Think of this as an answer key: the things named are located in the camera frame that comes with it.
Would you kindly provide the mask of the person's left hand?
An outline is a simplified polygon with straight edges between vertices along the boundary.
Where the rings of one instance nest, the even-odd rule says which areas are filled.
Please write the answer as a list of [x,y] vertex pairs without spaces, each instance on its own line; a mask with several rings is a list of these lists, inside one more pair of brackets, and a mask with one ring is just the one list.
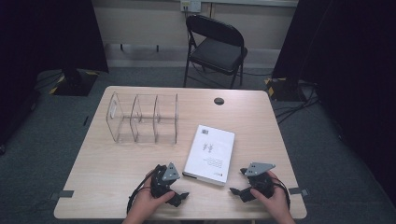
[[169,191],[159,198],[154,198],[151,195],[150,181],[148,180],[137,193],[126,218],[121,224],[143,224],[161,205],[172,199],[174,195],[173,191]]

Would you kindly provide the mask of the white book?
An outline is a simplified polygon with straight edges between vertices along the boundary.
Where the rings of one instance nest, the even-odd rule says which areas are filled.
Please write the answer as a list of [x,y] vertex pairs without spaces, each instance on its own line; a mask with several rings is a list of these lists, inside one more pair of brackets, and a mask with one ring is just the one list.
[[233,143],[234,133],[199,125],[182,174],[224,186],[228,179]]

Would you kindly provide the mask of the black stand base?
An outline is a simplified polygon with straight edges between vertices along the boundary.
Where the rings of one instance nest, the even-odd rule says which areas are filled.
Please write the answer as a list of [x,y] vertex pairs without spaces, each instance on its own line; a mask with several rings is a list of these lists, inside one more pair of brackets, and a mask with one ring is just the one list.
[[73,69],[63,69],[62,76],[49,91],[52,95],[88,96],[98,73]]
[[264,80],[267,92],[274,101],[301,102],[301,90],[294,80],[282,78],[267,78]]

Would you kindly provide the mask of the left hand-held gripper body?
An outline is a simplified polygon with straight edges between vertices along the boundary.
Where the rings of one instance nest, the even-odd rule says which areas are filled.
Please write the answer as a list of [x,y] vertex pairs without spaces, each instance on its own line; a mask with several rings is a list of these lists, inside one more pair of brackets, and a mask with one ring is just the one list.
[[170,186],[180,179],[176,166],[170,162],[168,165],[158,165],[151,176],[151,195],[154,198],[162,197],[171,191]]

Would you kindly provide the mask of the person's right hand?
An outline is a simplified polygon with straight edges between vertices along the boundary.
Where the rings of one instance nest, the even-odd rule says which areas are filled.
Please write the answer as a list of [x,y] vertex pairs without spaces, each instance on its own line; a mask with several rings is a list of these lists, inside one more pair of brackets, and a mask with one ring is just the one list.
[[286,193],[281,187],[274,187],[274,194],[271,198],[266,198],[255,189],[251,189],[250,192],[262,203],[277,224],[296,224],[290,214]]

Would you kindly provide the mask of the white wall outlet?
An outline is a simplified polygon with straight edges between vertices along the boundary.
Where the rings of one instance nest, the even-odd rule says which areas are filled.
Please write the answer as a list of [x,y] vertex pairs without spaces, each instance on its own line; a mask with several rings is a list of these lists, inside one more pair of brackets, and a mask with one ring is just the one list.
[[182,12],[199,13],[202,8],[200,0],[180,0],[180,10]]

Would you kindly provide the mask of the clear acrylic file rack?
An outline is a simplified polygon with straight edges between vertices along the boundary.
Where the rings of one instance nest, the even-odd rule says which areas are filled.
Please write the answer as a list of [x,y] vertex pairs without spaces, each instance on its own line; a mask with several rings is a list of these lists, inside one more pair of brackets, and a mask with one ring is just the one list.
[[177,142],[178,95],[113,92],[106,123],[116,143]]

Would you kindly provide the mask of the black curtain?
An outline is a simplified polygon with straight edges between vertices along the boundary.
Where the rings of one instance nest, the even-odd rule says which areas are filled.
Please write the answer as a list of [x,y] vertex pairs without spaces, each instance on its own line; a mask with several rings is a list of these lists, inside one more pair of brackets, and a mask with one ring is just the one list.
[[0,146],[35,104],[38,75],[107,72],[92,0],[0,0]]
[[298,0],[274,76],[317,84],[342,139],[396,203],[396,0]]

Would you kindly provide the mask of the grey tape strip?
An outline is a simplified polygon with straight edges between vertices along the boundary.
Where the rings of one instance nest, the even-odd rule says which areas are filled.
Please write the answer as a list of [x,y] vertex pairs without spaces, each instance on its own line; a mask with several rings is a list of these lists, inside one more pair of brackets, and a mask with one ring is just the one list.
[[294,195],[294,194],[301,194],[303,197],[309,195],[308,189],[301,189],[301,188],[290,188],[289,189],[289,194]]
[[57,201],[60,198],[72,198],[74,194],[73,190],[60,190],[57,192],[52,192],[49,196],[50,200]]

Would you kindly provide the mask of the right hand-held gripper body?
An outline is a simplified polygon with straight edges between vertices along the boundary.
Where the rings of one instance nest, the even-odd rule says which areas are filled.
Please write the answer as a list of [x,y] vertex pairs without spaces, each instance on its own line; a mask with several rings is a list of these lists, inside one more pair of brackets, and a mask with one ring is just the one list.
[[247,189],[248,200],[254,200],[255,197],[250,192],[251,189],[255,189],[264,195],[266,198],[270,198],[274,194],[274,183],[272,177],[269,176],[268,171],[275,168],[276,166],[272,163],[252,162],[244,175],[248,179],[250,188]]

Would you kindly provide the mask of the black folding chair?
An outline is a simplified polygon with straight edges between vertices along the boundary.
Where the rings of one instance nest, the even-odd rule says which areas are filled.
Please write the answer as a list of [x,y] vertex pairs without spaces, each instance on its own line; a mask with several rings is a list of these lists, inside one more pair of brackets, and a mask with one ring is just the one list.
[[244,37],[231,24],[203,15],[190,15],[186,19],[188,53],[183,86],[187,85],[189,66],[199,64],[203,70],[231,76],[230,89],[237,77],[243,84],[244,61],[248,55]]

